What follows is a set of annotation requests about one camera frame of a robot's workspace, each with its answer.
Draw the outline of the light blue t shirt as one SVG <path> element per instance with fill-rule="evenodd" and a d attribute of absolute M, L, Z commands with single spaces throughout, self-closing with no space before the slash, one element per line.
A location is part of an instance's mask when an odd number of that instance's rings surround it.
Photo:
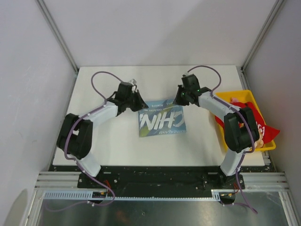
<path fill-rule="evenodd" d="M 172 99 L 147 101 L 147 109 L 138 112 L 139 137 L 186 132 L 183 107 Z"/>

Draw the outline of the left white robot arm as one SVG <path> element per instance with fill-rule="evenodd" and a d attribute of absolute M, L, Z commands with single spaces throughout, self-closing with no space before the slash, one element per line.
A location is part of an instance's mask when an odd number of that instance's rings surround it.
<path fill-rule="evenodd" d="M 93 188 L 101 187 L 104 182 L 103 175 L 99 174 L 101 165 L 91 151 L 93 131 L 128 108 L 137 112 L 149 107 L 138 90 L 128 94 L 115 91 L 102 105 L 90 112 L 82 116 L 69 113 L 64 118 L 56 147 L 64 152 L 66 159 L 75 161 L 83 172 L 89 174 L 87 182 Z"/>

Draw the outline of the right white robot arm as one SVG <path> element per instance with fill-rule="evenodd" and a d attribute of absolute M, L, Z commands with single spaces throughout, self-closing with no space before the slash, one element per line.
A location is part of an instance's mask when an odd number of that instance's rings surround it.
<path fill-rule="evenodd" d="M 234 183 L 233 175 L 240 170 L 244 155 L 255 151 L 255 142 L 260 138 L 252 109 L 230 104 L 214 95 L 209 88 L 201 88 L 194 74 L 182 76 L 182 85 L 178 85 L 174 103 L 207 109 L 223 122 L 228 151 L 220 165 L 222 174 L 218 175 L 217 184 L 228 189 Z"/>

